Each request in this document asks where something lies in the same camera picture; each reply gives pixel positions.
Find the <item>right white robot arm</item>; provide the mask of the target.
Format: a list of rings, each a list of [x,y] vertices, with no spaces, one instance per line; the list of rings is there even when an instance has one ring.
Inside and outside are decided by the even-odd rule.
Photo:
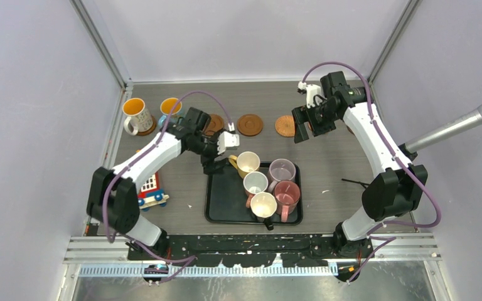
[[[335,130],[335,122],[342,120],[372,168],[361,207],[336,226],[330,243],[335,254],[346,258],[366,246],[368,236],[384,223],[417,209],[428,173],[397,148],[375,111],[369,87],[353,88],[337,71],[321,77],[318,85],[301,80],[297,90],[306,103],[292,110],[294,142]]]

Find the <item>dark wooden coaster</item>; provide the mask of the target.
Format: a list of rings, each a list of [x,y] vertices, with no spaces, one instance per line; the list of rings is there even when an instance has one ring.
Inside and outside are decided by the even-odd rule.
[[[213,134],[224,128],[224,121],[221,116],[211,114],[209,124],[204,129],[204,135],[211,137]]]

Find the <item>woven rattan coaster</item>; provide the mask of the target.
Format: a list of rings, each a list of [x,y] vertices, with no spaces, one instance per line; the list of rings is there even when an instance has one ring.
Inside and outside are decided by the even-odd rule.
[[[292,115],[283,115],[275,122],[276,132],[283,137],[294,137],[295,123]]]

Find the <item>white mug orange inside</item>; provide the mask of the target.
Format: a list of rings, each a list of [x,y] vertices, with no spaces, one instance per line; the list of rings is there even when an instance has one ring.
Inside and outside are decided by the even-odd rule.
[[[145,131],[152,126],[151,113],[146,107],[145,101],[141,98],[131,98],[122,107],[126,116],[124,130],[129,135],[137,135],[140,131]]]

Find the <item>blue mug orange inside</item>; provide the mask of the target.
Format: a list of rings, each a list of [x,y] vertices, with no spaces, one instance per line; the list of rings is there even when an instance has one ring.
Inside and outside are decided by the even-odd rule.
[[[169,122],[177,123],[180,118],[185,116],[183,104],[177,98],[167,98],[162,101],[160,106],[162,116],[158,120],[158,125],[163,126],[169,114],[171,114]]]

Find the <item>white mug pink handle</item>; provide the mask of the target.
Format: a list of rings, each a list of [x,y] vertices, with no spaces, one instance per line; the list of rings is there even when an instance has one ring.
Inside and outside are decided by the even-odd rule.
[[[257,193],[265,192],[268,188],[268,185],[269,181],[265,174],[259,171],[248,173],[243,179],[243,187],[247,195],[245,207],[250,208],[252,198]]]

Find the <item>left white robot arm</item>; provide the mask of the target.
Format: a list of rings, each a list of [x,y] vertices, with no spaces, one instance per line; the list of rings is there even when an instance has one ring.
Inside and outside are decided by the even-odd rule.
[[[186,151],[201,157],[205,174],[221,170],[228,161],[217,158],[238,147],[240,139],[233,122],[211,137],[205,136],[210,120],[209,114],[191,107],[179,121],[165,121],[162,131],[130,159],[112,169],[98,168],[92,176],[86,213],[115,232],[140,241],[153,260],[161,259],[168,249],[160,238],[165,230],[141,215],[139,190],[166,163]]]

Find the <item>brown wooden coaster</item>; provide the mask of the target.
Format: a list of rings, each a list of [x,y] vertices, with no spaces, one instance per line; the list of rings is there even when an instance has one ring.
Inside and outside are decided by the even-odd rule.
[[[237,121],[238,131],[247,137],[260,134],[264,128],[263,120],[255,114],[245,114]]]
[[[154,116],[151,116],[151,120],[152,120],[152,126],[145,131],[138,132],[137,136],[146,136],[154,132],[155,128],[157,127],[157,121]]]

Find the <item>cream mug yellow handle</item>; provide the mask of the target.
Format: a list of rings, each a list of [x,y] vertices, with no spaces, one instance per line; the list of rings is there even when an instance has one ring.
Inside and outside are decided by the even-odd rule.
[[[251,151],[243,152],[238,156],[230,155],[228,161],[237,170],[242,179],[248,173],[258,171],[260,167],[260,157]]]

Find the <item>lilac mug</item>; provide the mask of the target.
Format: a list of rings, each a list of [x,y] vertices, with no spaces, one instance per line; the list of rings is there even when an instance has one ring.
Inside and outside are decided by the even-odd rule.
[[[267,191],[272,193],[276,185],[281,181],[293,181],[296,177],[296,166],[290,160],[273,160],[267,171],[269,186]]]

